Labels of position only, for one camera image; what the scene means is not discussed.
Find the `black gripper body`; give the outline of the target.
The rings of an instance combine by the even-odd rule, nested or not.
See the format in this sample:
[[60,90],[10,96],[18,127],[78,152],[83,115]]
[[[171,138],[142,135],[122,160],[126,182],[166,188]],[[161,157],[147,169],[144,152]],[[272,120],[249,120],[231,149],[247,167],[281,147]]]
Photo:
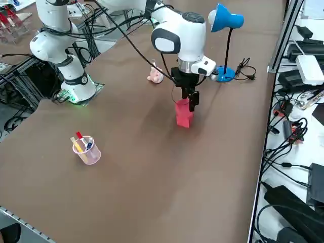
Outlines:
[[171,76],[177,87],[185,90],[186,93],[194,93],[199,81],[199,74],[182,72],[178,67],[171,68]]

